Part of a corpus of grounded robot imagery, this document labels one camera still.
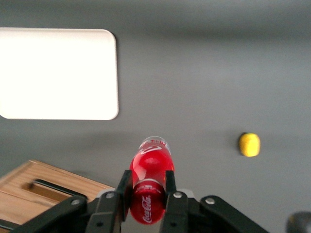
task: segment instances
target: coca-cola bottle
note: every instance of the coca-cola bottle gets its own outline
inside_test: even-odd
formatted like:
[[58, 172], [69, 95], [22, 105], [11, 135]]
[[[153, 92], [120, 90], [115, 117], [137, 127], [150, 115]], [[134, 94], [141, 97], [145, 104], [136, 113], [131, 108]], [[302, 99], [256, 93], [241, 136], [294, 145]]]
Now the coca-cola bottle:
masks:
[[146, 138], [130, 169], [133, 172], [131, 214], [139, 223], [154, 224], [165, 211], [165, 171], [174, 170], [167, 142], [156, 136]]

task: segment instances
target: yellow ball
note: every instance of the yellow ball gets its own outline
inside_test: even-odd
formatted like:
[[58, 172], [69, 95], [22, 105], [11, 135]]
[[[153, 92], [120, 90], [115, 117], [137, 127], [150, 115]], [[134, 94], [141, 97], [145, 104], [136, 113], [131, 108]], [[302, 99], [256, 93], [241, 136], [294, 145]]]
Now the yellow ball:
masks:
[[260, 151], [260, 139], [257, 134], [245, 133], [240, 137], [240, 151], [246, 157], [254, 157]]

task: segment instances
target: gray floor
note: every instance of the gray floor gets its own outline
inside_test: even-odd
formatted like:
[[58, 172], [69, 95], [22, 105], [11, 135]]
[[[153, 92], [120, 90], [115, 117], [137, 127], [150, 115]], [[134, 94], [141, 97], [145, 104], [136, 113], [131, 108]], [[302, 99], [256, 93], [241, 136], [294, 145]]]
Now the gray floor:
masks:
[[[112, 121], [0, 118], [0, 175], [37, 159], [116, 186], [159, 135], [179, 188], [285, 232], [291, 213], [311, 211], [310, 11], [309, 0], [0, 1], [3, 27], [111, 31], [120, 98]], [[239, 154], [242, 132], [260, 136], [258, 157]], [[142, 228], [129, 219], [123, 232]]]

